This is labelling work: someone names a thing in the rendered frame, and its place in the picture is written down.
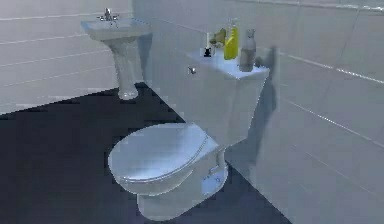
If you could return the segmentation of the white saltshaker black base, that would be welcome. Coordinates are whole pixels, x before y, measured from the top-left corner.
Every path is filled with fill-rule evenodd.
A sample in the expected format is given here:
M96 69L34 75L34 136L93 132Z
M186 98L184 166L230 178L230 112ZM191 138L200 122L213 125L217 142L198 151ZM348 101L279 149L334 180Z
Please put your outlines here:
M204 57L212 57L212 44L211 44L211 34L209 32L206 33L206 45L204 48Z

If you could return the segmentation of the yellow spray bottle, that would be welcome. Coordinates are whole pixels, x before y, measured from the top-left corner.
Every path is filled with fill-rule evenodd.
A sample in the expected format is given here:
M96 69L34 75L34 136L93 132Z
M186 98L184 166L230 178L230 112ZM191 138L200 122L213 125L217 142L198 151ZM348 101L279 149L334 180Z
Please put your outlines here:
M238 55L238 27L237 18L229 20L229 26L226 32L226 39L224 45L224 59L232 60Z

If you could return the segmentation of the grey brown bottle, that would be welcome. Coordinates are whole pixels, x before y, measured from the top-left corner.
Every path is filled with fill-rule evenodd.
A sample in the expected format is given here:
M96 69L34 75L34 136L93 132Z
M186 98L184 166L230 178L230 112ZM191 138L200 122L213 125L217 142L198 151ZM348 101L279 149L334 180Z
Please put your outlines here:
M246 39L241 48L239 59L239 70L242 72L251 72L256 55L255 30L248 29L246 31Z

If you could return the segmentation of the white toilet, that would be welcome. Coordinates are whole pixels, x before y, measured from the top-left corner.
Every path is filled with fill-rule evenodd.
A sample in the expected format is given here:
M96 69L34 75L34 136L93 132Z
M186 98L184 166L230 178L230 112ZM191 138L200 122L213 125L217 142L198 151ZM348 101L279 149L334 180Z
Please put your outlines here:
M136 196L145 218L174 219L223 188L225 151L248 138L269 73L256 66L242 72L221 51L177 52L172 72L147 80L183 121L134 131L108 156L114 180Z

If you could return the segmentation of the brown potato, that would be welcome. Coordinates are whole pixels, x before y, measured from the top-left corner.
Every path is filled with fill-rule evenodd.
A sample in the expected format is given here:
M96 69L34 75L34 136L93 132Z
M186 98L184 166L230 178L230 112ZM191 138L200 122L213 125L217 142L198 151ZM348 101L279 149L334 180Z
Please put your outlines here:
M221 28L217 33L210 39L210 44L215 48L221 48L225 45L226 30Z

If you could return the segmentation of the silver sink faucet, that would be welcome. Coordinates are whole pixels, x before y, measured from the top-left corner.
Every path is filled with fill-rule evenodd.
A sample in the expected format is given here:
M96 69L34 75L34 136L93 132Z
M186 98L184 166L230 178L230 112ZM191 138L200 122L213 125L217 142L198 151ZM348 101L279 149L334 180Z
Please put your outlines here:
M111 10L109 8L106 8L104 14L101 16L98 16L98 19L100 21L117 21L119 19L119 15L112 14Z

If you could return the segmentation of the white pedestal sink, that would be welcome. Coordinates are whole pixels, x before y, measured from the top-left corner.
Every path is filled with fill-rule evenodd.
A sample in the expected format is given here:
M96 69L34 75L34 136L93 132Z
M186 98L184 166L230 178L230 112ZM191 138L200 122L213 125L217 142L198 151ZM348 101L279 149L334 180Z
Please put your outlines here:
M82 21L81 27L112 52L121 100L138 96L135 84L143 81L138 39L151 33L150 25L136 18Z

